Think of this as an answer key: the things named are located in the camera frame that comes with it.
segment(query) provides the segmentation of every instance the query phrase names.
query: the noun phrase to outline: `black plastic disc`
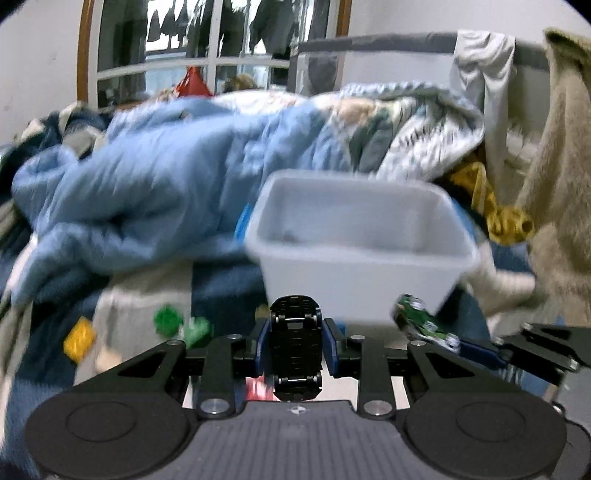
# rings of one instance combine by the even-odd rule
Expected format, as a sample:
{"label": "black plastic disc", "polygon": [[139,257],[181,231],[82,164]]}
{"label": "black plastic disc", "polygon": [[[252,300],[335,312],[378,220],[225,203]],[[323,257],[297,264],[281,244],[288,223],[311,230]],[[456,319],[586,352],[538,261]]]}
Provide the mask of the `black plastic disc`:
{"label": "black plastic disc", "polygon": [[428,393],[411,407],[405,429],[427,462],[481,480],[546,473],[566,442],[560,415],[527,393]]}
{"label": "black plastic disc", "polygon": [[189,431],[181,405],[165,394],[65,393],[33,412],[25,439],[44,472],[115,480],[157,469]]}

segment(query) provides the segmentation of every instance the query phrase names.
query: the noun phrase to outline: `green toy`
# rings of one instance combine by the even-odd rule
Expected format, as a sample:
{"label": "green toy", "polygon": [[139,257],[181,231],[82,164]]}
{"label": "green toy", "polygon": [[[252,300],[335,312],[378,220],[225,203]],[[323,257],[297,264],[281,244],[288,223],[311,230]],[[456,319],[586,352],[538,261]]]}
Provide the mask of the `green toy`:
{"label": "green toy", "polygon": [[165,305],[154,315],[156,332],[166,338],[175,336],[182,324],[183,316],[170,305]]}
{"label": "green toy", "polygon": [[191,318],[183,329],[183,340],[187,348],[206,346],[212,337],[212,325],[203,317]]}

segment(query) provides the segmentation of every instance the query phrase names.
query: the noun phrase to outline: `red bag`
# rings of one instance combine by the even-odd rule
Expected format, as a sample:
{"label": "red bag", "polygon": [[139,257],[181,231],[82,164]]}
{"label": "red bag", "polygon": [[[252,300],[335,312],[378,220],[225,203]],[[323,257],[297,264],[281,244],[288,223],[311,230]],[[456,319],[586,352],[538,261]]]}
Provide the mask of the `red bag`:
{"label": "red bag", "polygon": [[189,95],[202,97],[213,96],[201,78],[201,74],[199,73],[199,69],[197,67],[189,67],[187,69],[187,74],[177,85],[176,91],[179,97],[186,97]]}

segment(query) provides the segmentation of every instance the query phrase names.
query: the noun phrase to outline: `window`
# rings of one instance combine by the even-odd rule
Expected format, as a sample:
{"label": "window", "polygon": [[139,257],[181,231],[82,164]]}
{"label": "window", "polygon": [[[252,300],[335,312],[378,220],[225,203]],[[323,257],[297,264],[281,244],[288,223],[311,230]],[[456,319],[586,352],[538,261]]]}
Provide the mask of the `window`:
{"label": "window", "polygon": [[285,89],[291,49],[335,36],[338,11],[339,0],[96,0],[89,100],[144,100],[175,86],[191,65],[212,92],[238,73],[258,88]]}

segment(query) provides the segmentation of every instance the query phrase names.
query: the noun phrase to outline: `blue blanket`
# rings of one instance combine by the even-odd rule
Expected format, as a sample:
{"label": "blue blanket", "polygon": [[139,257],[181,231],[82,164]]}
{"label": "blue blanket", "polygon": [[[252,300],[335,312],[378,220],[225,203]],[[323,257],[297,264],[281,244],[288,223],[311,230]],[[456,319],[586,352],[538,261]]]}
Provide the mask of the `blue blanket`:
{"label": "blue blanket", "polygon": [[239,254],[236,223],[269,174],[350,169],[346,146],[310,103],[247,116],[184,100],[110,138],[84,163],[60,145],[15,175],[13,198],[39,243],[14,305],[65,295],[89,272]]}

